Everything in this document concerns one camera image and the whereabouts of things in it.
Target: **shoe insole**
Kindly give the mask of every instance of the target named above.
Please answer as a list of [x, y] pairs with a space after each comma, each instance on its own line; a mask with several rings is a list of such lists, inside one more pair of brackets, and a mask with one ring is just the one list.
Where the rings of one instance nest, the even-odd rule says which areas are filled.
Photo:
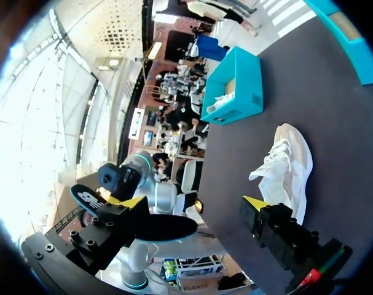
[[[78, 204], [95, 216], [97, 209], [106, 203], [99, 194], [81, 184], [70, 188], [70, 192]], [[150, 214], [135, 224], [136, 238], [146, 242], [180, 240], [194, 234], [196, 230], [197, 223], [193, 219], [165, 214]]]

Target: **crosswalk stripe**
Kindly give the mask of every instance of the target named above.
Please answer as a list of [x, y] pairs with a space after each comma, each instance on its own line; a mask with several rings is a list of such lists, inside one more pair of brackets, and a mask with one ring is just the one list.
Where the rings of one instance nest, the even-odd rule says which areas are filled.
[[303, 6], [305, 6], [305, 5], [306, 4], [305, 4], [304, 1], [297, 1], [292, 6], [290, 6], [285, 11], [283, 11], [280, 15], [278, 15], [277, 17], [275, 17], [272, 20], [273, 25], [277, 26], [280, 22], [282, 22], [284, 19], [286, 19], [287, 17], [289, 17], [291, 14], [293, 14], [297, 10], [303, 8]]
[[290, 33], [292, 30], [297, 28], [298, 26], [302, 25], [303, 23], [307, 22], [311, 18], [315, 17], [316, 13], [314, 13], [312, 10], [304, 14], [303, 16], [297, 18], [292, 23], [285, 26], [283, 29], [281, 29], [278, 34], [279, 37], [282, 38], [284, 35]]
[[268, 15], [274, 14], [276, 11], [281, 9], [286, 3], [290, 2], [290, 0], [281, 0], [276, 3], [270, 10], [267, 11]]
[[263, 5], [264, 9], [267, 9], [268, 6], [271, 6], [276, 0], [268, 0], [267, 3]]

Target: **shoe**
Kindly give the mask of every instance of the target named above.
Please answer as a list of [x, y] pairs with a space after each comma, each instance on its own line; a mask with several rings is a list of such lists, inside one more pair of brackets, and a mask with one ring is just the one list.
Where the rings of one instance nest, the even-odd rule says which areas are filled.
[[206, 112], [208, 114], [211, 114], [212, 112], [214, 112], [215, 110], [217, 110], [218, 108], [220, 108], [222, 105], [228, 103], [230, 100], [234, 99], [234, 92], [230, 93], [230, 94], [225, 94], [223, 96], [219, 96], [219, 97], [216, 97], [216, 102], [211, 105], [211, 106], [208, 106], [206, 108]]
[[250, 10], [248, 10], [248, 13], [249, 13], [249, 15], [251, 15], [253, 12], [255, 12], [257, 10], [257, 8], [252, 8], [252, 9], [250, 9]]
[[277, 128], [264, 164], [250, 173], [249, 180], [262, 176], [259, 189], [264, 201], [285, 204], [302, 224], [307, 204], [305, 188], [312, 168], [306, 140], [298, 129], [285, 123]]

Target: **shoelace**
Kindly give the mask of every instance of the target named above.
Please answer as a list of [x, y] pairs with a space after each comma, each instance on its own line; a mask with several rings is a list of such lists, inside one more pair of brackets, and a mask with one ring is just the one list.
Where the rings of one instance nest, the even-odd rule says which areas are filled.
[[278, 159], [285, 158], [288, 163], [289, 171], [291, 171], [290, 156], [291, 156], [290, 142], [286, 138], [283, 138], [282, 140], [279, 140], [271, 147], [271, 150], [268, 152], [268, 156], [264, 157], [264, 164], [277, 161]]

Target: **table surface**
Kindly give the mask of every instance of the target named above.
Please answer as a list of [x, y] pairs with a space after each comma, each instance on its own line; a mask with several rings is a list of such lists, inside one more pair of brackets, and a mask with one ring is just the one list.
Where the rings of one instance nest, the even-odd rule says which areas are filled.
[[260, 54], [264, 112], [211, 124], [198, 197], [203, 219], [229, 254], [267, 294], [284, 294], [293, 277], [260, 249], [239, 214], [241, 197], [261, 199], [248, 181], [283, 122], [297, 127], [313, 156], [304, 226], [320, 243], [353, 248], [339, 273], [352, 274], [373, 245], [373, 85], [361, 86], [339, 43], [314, 18]]

